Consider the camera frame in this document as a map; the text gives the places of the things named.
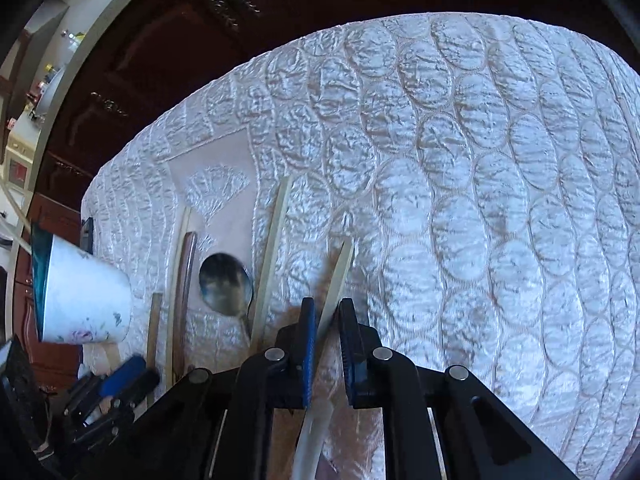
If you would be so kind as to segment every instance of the cabinet door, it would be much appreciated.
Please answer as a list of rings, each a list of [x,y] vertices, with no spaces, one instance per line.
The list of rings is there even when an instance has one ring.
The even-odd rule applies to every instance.
[[[91,180],[91,175],[45,152],[38,172],[36,192],[79,212],[82,197]]]
[[[93,176],[144,128],[141,110],[141,102],[98,74],[89,84],[81,78],[65,97],[47,151]]]
[[[39,193],[33,195],[27,218],[31,222],[37,221],[43,229],[64,238],[74,245],[80,243],[80,213],[64,207]],[[29,241],[27,232],[24,232],[23,237]],[[31,257],[21,248],[18,249],[18,258],[15,264],[15,281],[23,285],[33,286]]]
[[[76,380],[81,347],[40,343],[36,333],[33,289],[14,287],[14,332],[29,355],[38,384],[50,390],[68,388]]]
[[[73,245],[80,243],[80,213],[36,193],[27,215],[32,222]]]
[[[242,49],[250,56],[273,50],[308,32],[313,32],[314,17],[306,0],[225,0],[226,10],[235,21],[233,32]],[[207,1],[200,0],[205,6]],[[220,12],[207,7],[221,19]]]
[[[73,81],[47,149],[93,176],[160,114],[247,59],[201,0],[132,0]]]
[[[158,115],[248,59],[202,0],[133,0],[91,56],[111,85]]]

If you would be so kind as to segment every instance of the spoon bowl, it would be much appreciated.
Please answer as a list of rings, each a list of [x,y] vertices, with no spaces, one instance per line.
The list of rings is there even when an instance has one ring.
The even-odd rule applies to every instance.
[[[254,296],[254,286],[242,263],[226,253],[208,256],[198,275],[204,302],[223,316],[239,317],[247,326],[246,316]]]

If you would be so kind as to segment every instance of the quilted pattern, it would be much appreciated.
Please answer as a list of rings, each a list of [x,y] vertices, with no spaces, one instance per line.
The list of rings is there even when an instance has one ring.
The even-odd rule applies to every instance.
[[[584,36],[482,14],[351,23],[237,67],[143,130],[84,197],[96,253],[132,280],[122,354],[144,352],[150,295],[168,289],[178,203],[209,219],[255,183],[258,275],[277,183],[293,174],[271,336],[303,296],[321,303],[354,237],[348,293],[386,345],[466,365],[581,479],[611,478],[640,440],[639,84]],[[226,184],[206,168],[194,189],[174,182],[168,161],[235,132],[255,173],[230,156]],[[190,308],[188,331],[191,362],[242,362],[238,323]],[[104,362],[96,348],[84,358]],[[380,413],[346,406],[338,370],[334,334],[315,385],[337,410],[324,453],[345,480],[383,478]],[[300,421],[275,423],[279,478]]]

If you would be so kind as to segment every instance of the dark wooden furniture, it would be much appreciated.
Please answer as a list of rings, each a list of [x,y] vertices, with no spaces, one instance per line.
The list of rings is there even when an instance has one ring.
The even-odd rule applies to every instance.
[[[238,64],[315,30],[406,12],[512,14],[583,32],[636,69],[640,56],[600,0],[133,0],[74,80],[50,133],[36,191],[79,210],[101,166],[158,115]]]
[[[44,229],[71,243],[79,242],[80,215],[42,195],[33,196],[28,218],[32,222],[37,221]],[[22,249],[18,252],[13,287],[14,333],[27,350],[37,381],[47,390],[68,388],[77,377],[81,347],[38,341],[33,304],[31,257]]]

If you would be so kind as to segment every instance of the white cup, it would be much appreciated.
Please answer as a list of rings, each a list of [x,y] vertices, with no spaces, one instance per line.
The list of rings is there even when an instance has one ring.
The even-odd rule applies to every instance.
[[[31,238],[38,339],[73,345],[123,341],[133,303],[129,277],[37,226]]]

